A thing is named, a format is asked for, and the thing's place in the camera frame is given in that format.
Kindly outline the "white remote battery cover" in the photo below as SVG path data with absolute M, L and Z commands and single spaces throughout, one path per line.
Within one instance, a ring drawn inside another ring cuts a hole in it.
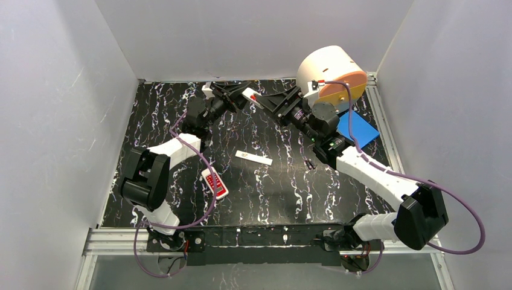
M 254 155 L 254 154 L 243 152 L 240 150 L 236 151 L 235 156 L 237 158 L 241 158 L 241 159 L 244 159 L 247 161 L 251 161 L 251 162 L 255 162 L 255 163 L 259 163 L 259 164 L 263 164 L 263 165 L 267 165 L 267 166 L 271 166 L 272 162 L 273 162 L 273 160 L 270 158 L 267 158 L 264 156 L 259 156 L 259 155 Z

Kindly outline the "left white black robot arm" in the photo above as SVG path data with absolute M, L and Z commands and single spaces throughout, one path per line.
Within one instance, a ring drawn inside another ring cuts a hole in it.
M 184 231 L 203 222 L 220 197 L 227 194 L 220 176 L 203 153 L 211 138 L 210 127 L 214 122 L 226 112 L 236 113 L 254 100 L 248 88 L 247 82 L 206 83 L 202 87 L 206 97 L 188 101 L 186 110 L 170 129 L 171 140 L 153 147 L 133 147 L 128 154 L 119 194 L 143 213 L 145 219 L 140 224 L 150 237 L 172 251 L 187 250 L 190 240 Z M 204 178 L 213 198 L 202 217 L 182 224 L 166 200 L 170 172 L 195 156 L 206 166 Z

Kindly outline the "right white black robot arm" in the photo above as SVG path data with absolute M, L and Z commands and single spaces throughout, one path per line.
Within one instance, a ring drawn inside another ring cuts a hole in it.
M 314 81 L 307 94 L 293 87 L 280 94 L 258 96 L 257 102 L 278 124 L 292 124 L 309 137 L 322 163 L 355 178 L 393 208 L 388 214 L 358 214 L 341 228 L 316 237 L 326 251 L 361 249 L 363 265 L 352 262 L 346 271 L 364 274 L 373 270 L 368 258 L 373 245 L 383 251 L 384 242 L 401 242 L 412 250 L 422 250 L 449 218 L 443 194 L 433 182 L 401 176 L 366 155 L 352 131 L 347 135 L 338 131 L 340 117 L 334 106 L 309 100 L 322 88 L 325 83 Z

